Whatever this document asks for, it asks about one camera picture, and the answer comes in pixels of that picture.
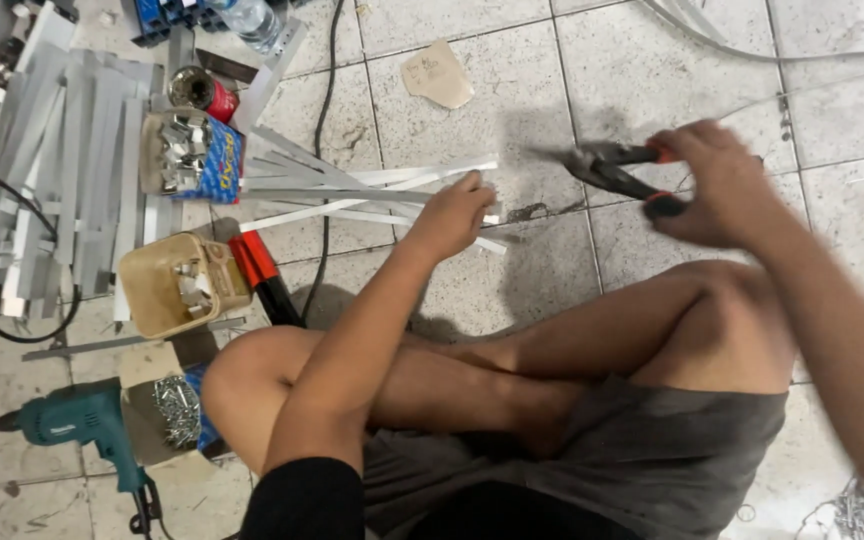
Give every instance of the cardboard box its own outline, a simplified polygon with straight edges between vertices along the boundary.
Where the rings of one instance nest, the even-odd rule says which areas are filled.
[[[197,449],[177,450],[165,442],[166,423],[156,408],[155,381],[182,375],[183,366],[213,358],[211,354],[203,358],[201,353],[195,353],[194,347],[181,346],[181,350],[182,353],[176,353],[174,344],[167,341],[143,343],[123,352],[119,363],[122,419],[128,440],[135,461],[145,467],[146,474],[158,485],[204,482],[216,469]]]

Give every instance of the handwritten note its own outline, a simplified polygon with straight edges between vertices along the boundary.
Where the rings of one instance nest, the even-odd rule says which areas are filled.
[[[425,96],[443,107],[458,109],[475,95],[466,70],[444,39],[409,58],[401,70],[410,94]]]

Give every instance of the plastic bottle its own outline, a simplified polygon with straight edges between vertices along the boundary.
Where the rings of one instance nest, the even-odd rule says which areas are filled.
[[[229,30],[260,54],[268,54],[282,31],[282,21],[265,0],[205,0]]]

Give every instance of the cardboard piece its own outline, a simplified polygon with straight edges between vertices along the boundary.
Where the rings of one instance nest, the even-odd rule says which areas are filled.
[[[425,96],[449,109],[462,107],[475,95],[465,68],[444,39],[418,51],[402,64],[401,71],[410,94]]]
[[[165,443],[165,418],[156,408],[153,395],[157,380],[182,375],[183,366],[203,360],[178,355],[171,342],[163,341],[143,343],[122,352],[119,362],[122,419],[135,461],[145,467],[146,474],[156,484],[195,484],[215,473],[216,466],[197,449],[177,450]]]

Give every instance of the black shorts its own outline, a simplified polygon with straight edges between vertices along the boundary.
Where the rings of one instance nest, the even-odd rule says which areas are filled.
[[[786,419],[785,394],[645,387],[611,376],[576,404],[547,461],[497,461],[458,437],[380,429],[365,447],[366,524],[400,538],[486,481],[524,485],[646,539],[716,538]]]

